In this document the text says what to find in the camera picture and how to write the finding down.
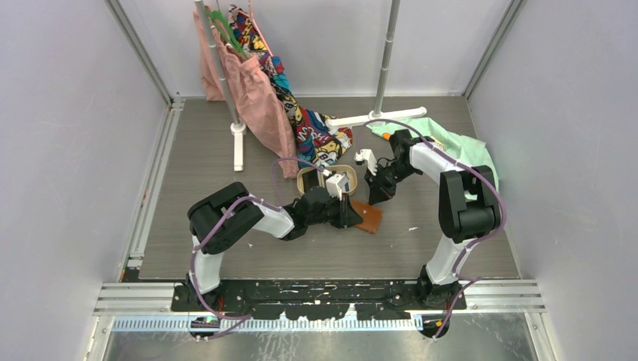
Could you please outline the brown leather card holder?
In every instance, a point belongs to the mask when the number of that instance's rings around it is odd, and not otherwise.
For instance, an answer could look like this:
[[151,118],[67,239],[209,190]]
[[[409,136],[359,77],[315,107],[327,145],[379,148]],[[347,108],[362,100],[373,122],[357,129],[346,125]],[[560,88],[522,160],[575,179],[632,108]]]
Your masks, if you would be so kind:
[[363,222],[357,224],[355,227],[364,232],[375,235],[383,217],[383,210],[357,200],[352,200],[351,204],[354,210],[363,219]]

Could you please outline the beige oval card tray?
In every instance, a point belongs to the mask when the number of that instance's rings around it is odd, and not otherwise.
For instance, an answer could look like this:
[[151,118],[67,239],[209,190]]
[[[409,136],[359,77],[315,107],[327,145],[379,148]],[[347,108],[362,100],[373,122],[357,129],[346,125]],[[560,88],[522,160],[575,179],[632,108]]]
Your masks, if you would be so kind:
[[[358,185],[356,171],[349,165],[329,165],[327,169],[343,175],[347,179],[344,192],[352,196]],[[301,196],[312,187],[325,187],[324,176],[312,167],[302,168],[297,174],[296,181]]]

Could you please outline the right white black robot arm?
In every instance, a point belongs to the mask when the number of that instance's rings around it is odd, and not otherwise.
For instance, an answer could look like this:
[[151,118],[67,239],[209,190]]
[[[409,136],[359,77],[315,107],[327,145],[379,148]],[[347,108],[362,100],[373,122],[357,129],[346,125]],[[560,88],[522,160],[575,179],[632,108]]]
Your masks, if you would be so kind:
[[397,185],[418,174],[439,187],[438,220],[442,237],[430,261],[421,269],[415,296],[425,308],[451,307],[460,291],[459,271],[479,239],[500,227],[502,212],[495,180],[487,165],[469,167],[448,155],[432,138],[414,137],[407,129],[390,138],[393,158],[380,162],[370,149],[356,152],[355,162],[366,165],[365,181],[371,205],[386,202]]

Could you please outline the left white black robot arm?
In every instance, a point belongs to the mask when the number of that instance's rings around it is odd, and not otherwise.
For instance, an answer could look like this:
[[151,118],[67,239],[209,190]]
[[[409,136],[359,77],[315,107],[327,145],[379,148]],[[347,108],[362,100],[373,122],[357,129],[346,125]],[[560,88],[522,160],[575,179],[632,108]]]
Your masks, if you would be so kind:
[[347,194],[332,196],[328,190],[314,187],[290,204],[277,207],[249,193],[241,182],[198,201],[187,211],[187,218],[193,241],[190,301],[203,311],[219,301],[223,255],[249,231],[291,241],[313,225],[328,223],[345,229],[363,222]]

